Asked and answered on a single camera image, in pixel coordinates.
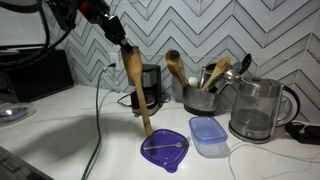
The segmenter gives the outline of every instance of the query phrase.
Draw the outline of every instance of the wire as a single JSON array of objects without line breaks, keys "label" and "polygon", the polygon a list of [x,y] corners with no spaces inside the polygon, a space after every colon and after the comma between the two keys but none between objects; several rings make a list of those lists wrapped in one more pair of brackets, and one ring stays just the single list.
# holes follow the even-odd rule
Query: wire
[{"label": "wire", "polygon": [[161,100],[161,103],[169,103],[170,101],[171,101],[171,97],[170,97],[170,95],[169,94],[167,94],[167,93],[161,93],[161,95],[166,95],[167,97],[163,100]]},{"label": "wire", "polygon": [[233,145],[231,147],[231,151],[229,152],[229,155],[228,155],[228,164],[229,164],[229,169],[231,171],[231,174],[232,174],[232,177],[234,180],[236,180],[236,176],[235,176],[235,173],[232,169],[232,166],[231,166],[231,155],[232,153],[234,153],[236,150],[238,150],[239,148],[241,147],[244,147],[244,146],[249,146],[249,147],[254,147],[254,148],[258,148],[258,149],[262,149],[264,151],[267,151],[269,153],[272,153],[272,154],[275,154],[275,155],[278,155],[278,156],[282,156],[282,157],[285,157],[285,158],[289,158],[289,159],[294,159],[294,160],[297,160],[297,161],[302,161],[302,162],[308,162],[310,164],[314,163],[314,164],[320,164],[320,161],[319,162],[313,162],[315,159],[317,159],[315,156],[313,158],[304,158],[304,157],[296,157],[296,156],[289,156],[289,155],[285,155],[285,154],[280,154],[280,153],[276,153],[276,152],[273,152],[269,149],[266,149],[266,148],[263,148],[263,147],[260,147],[260,146],[255,146],[255,145],[252,145],[252,144],[241,144],[241,143],[237,143],[235,145]]},{"label": "wire", "polygon": [[132,107],[131,104],[128,105],[128,104],[124,104],[123,102],[120,102],[122,99],[124,99],[124,98],[126,98],[126,97],[128,97],[128,96],[130,96],[130,94],[127,94],[127,95],[121,97],[121,98],[117,101],[117,103],[120,104],[122,107],[131,108],[131,107]]},{"label": "wire", "polygon": [[98,84],[97,84],[97,91],[96,91],[96,123],[97,123],[97,130],[98,130],[98,142],[97,142],[96,147],[94,148],[94,151],[93,151],[93,153],[92,153],[92,155],[91,155],[91,157],[90,157],[90,160],[89,160],[88,163],[87,163],[86,169],[85,169],[84,172],[83,172],[83,175],[82,175],[81,180],[87,179],[88,171],[89,171],[89,168],[90,168],[90,166],[91,166],[91,163],[92,163],[94,157],[96,156],[97,151],[98,151],[98,149],[99,149],[99,147],[100,147],[100,145],[101,145],[101,130],[100,130],[100,123],[99,123],[98,98],[99,98],[100,79],[101,79],[102,74],[105,72],[105,69],[106,69],[106,68],[104,68],[104,69],[100,72],[100,74],[99,74]]},{"label": "wire", "polygon": [[42,20],[42,26],[43,26],[43,30],[46,36],[46,40],[45,43],[43,45],[43,48],[46,50],[49,46],[50,43],[50,32],[49,32],[49,27],[48,27],[48,22],[47,22],[47,18],[44,14],[44,10],[42,7],[42,0],[37,0],[37,5],[38,5],[38,9],[39,9],[39,14]]},{"label": "wire", "polygon": [[42,8],[42,0],[37,0],[37,4],[38,4],[38,9],[39,9],[39,14],[43,23],[43,28],[46,34],[46,41],[45,44],[43,45],[43,47],[41,49],[39,49],[38,51],[34,52],[32,55],[19,59],[19,60],[15,60],[15,61],[8,61],[8,62],[1,62],[0,60],[0,69],[13,69],[13,68],[21,68],[23,66],[27,66],[30,64],[33,64],[35,62],[38,62],[40,60],[43,59],[43,57],[45,57],[46,55],[48,55],[52,50],[54,50],[54,48],[60,44],[71,32],[71,30],[73,29],[73,24],[75,23],[76,20],[76,13],[77,13],[77,7],[78,7],[78,0],[74,1],[74,4],[71,8],[71,14],[73,15],[71,17],[71,24],[68,27],[68,29],[65,31],[65,33],[62,35],[61,38],[59,38],[54,44],[52,44],[50,47],[48,47],[49,43],[50,43],[50,33],[49,33],[49,28],[48,28],[48,23]]}]

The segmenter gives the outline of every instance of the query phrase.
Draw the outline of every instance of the kettle base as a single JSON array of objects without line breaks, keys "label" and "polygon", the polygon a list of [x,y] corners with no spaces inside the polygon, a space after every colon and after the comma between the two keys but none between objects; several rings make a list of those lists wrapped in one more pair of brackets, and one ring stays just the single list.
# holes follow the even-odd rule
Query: kettle base
[{"label": "kettle base", "polygon": [[264,139],[253,139],[253,138],[250,138],[248,136],[243,136],[241,134],[239,134],[238,132],[236,132],[230,125],[230,122],[229,122],[229,126],[228,126],[228,129],[229,131],[231,132],[232,135],[234,135],[235,137],[237,137],[238,139],[241,139],[242,141],[245,141],[245,142],[251,142],[251,143],[254,143],[254,144],[264,144],[264,143],[267,143],[269,141],[269,138],[270,136],[268,136],[267,138],[264,138]]}]

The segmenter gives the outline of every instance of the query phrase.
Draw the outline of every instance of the black cable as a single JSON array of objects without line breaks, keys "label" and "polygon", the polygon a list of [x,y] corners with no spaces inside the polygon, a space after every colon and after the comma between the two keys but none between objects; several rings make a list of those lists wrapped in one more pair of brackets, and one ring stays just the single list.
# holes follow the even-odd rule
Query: black cable
[{"label": "black cable", "polygon": [[161,95],[164,94],[164,95],[167,95],[167,100],[161,100],[161,103],[169,103],[171,101],[171,97],[169,94],[167,93],[161,93]]},{"label": "black cable", "polygon": [[130,94],[127,94],[127,95],[125,95],[125,96],[123,96],[123,97],[121,97],[118,101],[117,101],[117,103],[118,104],[120,104],[122,107],[125,107],[125,108],[131,108],[132,107],[132,105],[130,104],[130,105],[127,105],[127,104],[124,104],[123,102],[120,102],[122,99],[124,99],[124,98],[126,98],[126,97],[128,97]]},{"label": "black cable", "polygon": [[42,0],[37,0],[37,5],[38,5],[41,21],[42,21],[43,30],[44,30],[44,33],[45,33],[45,36],[46,36],[46,40],[45,40],[45,43],[43,45],[43,48],[46,50],[48,48],[48,46],[49,46],[49,43],[50,43],[50,32],[49,32],[47,18],[46,18],[46,15],[44,14],[44,10],[43,10],[43,7],[42,7]]},{"label": "black cable", "polygon": [[99,146],[101,145],[101,131],[100,131],[100,123],[99,123],[99,105],[98,105],[98,98],[99,98],[100,79],[101,79],[102,74],[103,74],[104,72],[106,72],[105,69],[108,68],[108,67],[114,67],[114,63],[108,65],[107,67],[105,67],[105,68],[103,69],[103,71],[100,72],[99,78],[98,78],[98,84],[97,84],[97,91],[96,91],[96,123],[97,123],[97,129],[98,129],[98,142],[97,142],[96,147],[94,148],[94,151],[93,151],[93,153],[92,153],[92,155],[91,155],[91,157],[90,157],[90,160],[89,160],[89,162],[88,162],[88,164],[87,164],[87,166],[86,166],[86,169],[85,169],[84,172],[83,172],[83,175],[82,175],[81,180],[87,179],[87,174],[88,174],[89,168],[90,168],[90,166],[91,166],[91,163],[92,163],[94,157],[96,156],[96,153],[97,153],[97,151],[98,151],[98,149],[99,149]]},{"label": "black cable", "polygon": [[[43,8],[42,8],[42,0],[37,0],[38,3],[38,8],[39,8],[39,13],[40,13],[40,17],[41,20],[44,24],[44,29],[45,29],[45,33],[46,31],[46,27],[45,27],[45,22],[47,22]],[[60,44],[71,32],[71,30],[73,29],[73,24],[75,23],[76,20],[76,13],[77,13],[77,8],[78,8],[78,0],[74,1],[73,7],[71,8],[71,14],[73,14],[73,16],[71,17],[71,24],[68,27],[68,29],[65,31],[65,33],[62,35],[61,38],[59,38],[54,44],[52,44],[50,47],[46,47],[47,42],[45,42],[45,45],[39,49],[38,51],[36,51],[35,53],[33,53],[32,55],[20,59],[20,60],[15,60],[15,61],[9,61],[9,62],[1,62],[0,60],[0,69],[13,69],[13,68],[20,68],[29,64],[33,64],[35,62],[38,62],[40,60],[43,59],[43,57],[45,57],[46,55],[48,55],[50,53],[50,51],[52,51],[58,44]],[[49,37],[49,42],[50,42],[50,34],[48,33],[46,35],[46,40]]]}]

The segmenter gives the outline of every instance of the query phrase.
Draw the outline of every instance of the kettle handle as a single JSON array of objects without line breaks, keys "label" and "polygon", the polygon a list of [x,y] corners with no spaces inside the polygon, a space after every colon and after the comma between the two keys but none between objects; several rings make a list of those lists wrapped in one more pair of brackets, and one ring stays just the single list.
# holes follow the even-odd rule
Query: kettle handle
[{"label": "kettle handle", "polygon": [[278,118],[276,127],[283,126],[294,120],[298,116],[301,106],[299,96],[288,86],[283,87],[282,96],[289,100],[290,110],[285,117]]}]

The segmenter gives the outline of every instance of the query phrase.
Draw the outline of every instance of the chevron tile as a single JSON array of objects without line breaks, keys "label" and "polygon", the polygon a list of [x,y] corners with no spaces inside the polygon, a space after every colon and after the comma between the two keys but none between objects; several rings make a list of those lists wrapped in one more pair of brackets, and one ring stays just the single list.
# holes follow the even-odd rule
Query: chevron tile
[{"label": "chevron tile", "polygon": [[[317,121],[320,101],[320,1],[319,0],[106,0],[117,14],[128,42],[139,46],[143,63],[161,67],[162,91],[174,95],[171,73],[164,54],[180,52],[186,77],[200,78],[201,67],[229,56],[241,62],[253,56],[243,76],[272,78],[292,87],[303,108],[298,118]],[[44,5],[51,40],[64,31]],[[60,45],[68,57],[76,83],[96,86],[101,68],[110,63],[109,53],[120,48],[106,40],[103,30],[78,14],[76,28]],[[114,78],[103,75],[101,87],[132,92],[126,71],[115,71]],[[232,109],[237,85],[228,86],[219,106]]]}]

